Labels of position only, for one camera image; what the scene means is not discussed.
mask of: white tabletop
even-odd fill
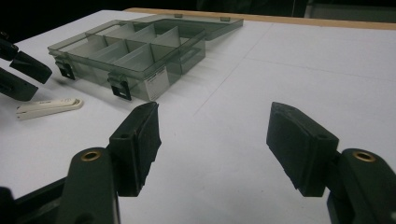
[[[0,95],[0,186],[19,198],[67,175],[72,157],[106,147],[145,102],[61,76],[47,47],[111,20],[99,11],[26,39],[20,50],[50,67],[32,101],[84,106],[17,120],[22,102]],[[330,223],[327,195],[304,198],[265,143],[272,102],[292,105],[339,139],[338,151],[374,152],[396,170],[396,31],[245,21],[206,42],[206,56],[158,100],[163,141],[137,198],[120,198],[122,223]]]

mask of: clear plastic organizer box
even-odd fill
[[[64,77],[89,80],[127,100],[155,101],[205,57],[206,40],[242,24],[163,14],[109,21],[48,49]]]

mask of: white plastic part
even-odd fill
[[[34,119],[50,114],[80,109],[82,105],[83,101],[75,98],[31,102],[17,108],[17,118],[20,120]]]

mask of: box latch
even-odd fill
[[[129,92],[128,83],[126,81],[120,81],[114,77],[109,77],[107,81],[111,85],[113,94],[124,98],[126,100],[132,100],[131,93]]]
[[[56,65],[58,65],[59,70],[61,70],[61,74],[63,77],[68,77],[70,79],[76,80],[73,74],[72,66],[70,66],[70,64],[61,63],[61,62],[55,62],[55,63]]]

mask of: dark background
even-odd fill
[[[129,7],[164,8],[233,12],[256,15],[303,17],[308,0],[68,0],[68,1],[3,1],[0,31],[8,41],[17,43],[48,30],[88,16],[103,9],[124,10]],[[317,3],[396,7],[396,0],[316,0]]]

